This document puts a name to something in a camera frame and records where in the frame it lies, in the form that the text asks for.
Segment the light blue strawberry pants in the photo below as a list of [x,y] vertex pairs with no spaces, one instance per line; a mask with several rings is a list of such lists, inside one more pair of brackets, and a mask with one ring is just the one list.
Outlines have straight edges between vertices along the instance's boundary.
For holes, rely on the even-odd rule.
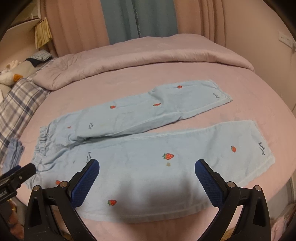
[[100,171],[79,214],[96,221],[146,222],[197,213],[209,199],[197,180],[203,159],[245,186],[275,162],[252,120],[154,133],[153,129],[223,108],[231,97],[211,81],[161,85],[61,116],[40,130],[33,188],[69,180],[91,160]]

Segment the folded blue denim jeans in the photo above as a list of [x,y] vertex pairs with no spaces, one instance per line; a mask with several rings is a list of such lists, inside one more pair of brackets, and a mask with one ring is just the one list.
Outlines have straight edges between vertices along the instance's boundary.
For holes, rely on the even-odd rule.
[[11,139],[8,145],[7,155],[2,167],[2,171],[4,173],[10,171],[12,168],[16,167],[19,164],[24,149],[25,148],[20,140],[16,138]]

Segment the plaid pillow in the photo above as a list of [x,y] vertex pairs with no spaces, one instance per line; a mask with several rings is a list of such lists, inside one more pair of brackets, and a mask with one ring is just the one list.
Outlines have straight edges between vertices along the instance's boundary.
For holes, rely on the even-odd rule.
[[12,139],[25,142],[32,151],[40,133],[40,125],[35,123],[35,115],[51,91],[33,82],[33,78],[48,67],[53,58],[39,70],[15,84],[1,101],[1,165],[8,155],[8,146]]

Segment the white duck plush toy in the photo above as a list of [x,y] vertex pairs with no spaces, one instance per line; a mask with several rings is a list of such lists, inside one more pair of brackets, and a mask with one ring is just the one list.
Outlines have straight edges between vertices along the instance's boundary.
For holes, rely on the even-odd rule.
[[6,65],[6,68],[1,72],[1,84],[12,86],[17,81],[23,78],[21,74],[13,73],[13,70],[21,64],[18,60],[13,60]]

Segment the pink folded quilt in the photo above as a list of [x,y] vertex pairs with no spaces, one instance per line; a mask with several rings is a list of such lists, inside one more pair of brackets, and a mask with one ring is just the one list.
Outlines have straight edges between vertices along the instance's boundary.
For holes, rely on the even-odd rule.
[[50,91],[100,73],[168,62],[220,63],[254,70],[237,53],[197,34],[144,37],[54,58],[30,76]]

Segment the pink bed sheet mattress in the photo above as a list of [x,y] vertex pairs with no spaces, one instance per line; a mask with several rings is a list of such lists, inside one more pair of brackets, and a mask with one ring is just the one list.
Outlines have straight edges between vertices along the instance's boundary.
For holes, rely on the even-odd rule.
[[271,199],[295,170],[295,117],[250,68],[159,63],[101,73],[52,92],[23,132],[21,188],[54,187],[95,158],[78,208],[98,240],[196,240],[215,215],[199,159]]

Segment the striped grey pillow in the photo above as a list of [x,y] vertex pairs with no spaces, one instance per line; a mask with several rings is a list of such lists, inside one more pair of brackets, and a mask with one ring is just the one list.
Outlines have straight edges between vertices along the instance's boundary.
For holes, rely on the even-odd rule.
[[35,59],[35,60],[39,60],[41,62],[45,62],[49,59],[51,59],[53,56],[51,53],[47,52],[46,50],[40,50],[37,51],[36,53],[32,54],[30,57],[27,58],[28,59]]

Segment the pink curtain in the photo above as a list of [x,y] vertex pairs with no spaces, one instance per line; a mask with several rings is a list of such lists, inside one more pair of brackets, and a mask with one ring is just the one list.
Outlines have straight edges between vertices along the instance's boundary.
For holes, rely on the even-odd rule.
[[[173,1],[178,34],[198,34],[225,44],[222,1]],[[110,44],[101,1],[41,1],[57,56]]]

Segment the teal curtain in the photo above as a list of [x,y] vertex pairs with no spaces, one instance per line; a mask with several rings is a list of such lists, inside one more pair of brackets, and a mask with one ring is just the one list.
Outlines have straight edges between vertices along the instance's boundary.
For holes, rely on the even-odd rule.
[[178,33],[172,0],[101,1],[110,44]]

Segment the white wall power strip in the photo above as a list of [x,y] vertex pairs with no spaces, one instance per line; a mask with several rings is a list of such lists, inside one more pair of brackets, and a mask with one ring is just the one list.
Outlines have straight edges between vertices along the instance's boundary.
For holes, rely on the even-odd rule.
[[294,40],[292,40],[290,37],[283,34],[282,32],[278,32],[278,40],[290,47],[291,49],[294,47]]

